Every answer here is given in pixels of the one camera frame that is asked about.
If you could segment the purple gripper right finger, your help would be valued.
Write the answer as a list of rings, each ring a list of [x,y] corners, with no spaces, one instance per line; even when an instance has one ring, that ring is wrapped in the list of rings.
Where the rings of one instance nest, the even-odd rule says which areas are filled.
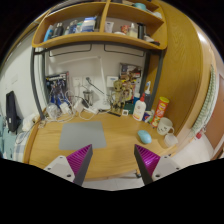
[[[145,185],[180,170],[180,166],[170,156],[160,157],[139,145],[134,146],[134,155]]]

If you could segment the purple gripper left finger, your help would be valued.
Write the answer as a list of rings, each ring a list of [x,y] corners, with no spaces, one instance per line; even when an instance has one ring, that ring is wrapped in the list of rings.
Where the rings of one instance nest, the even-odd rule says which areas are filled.
[[[93,155],[92,145],[87,145],[68,156],[58,156],[44,170],[81,186]]]

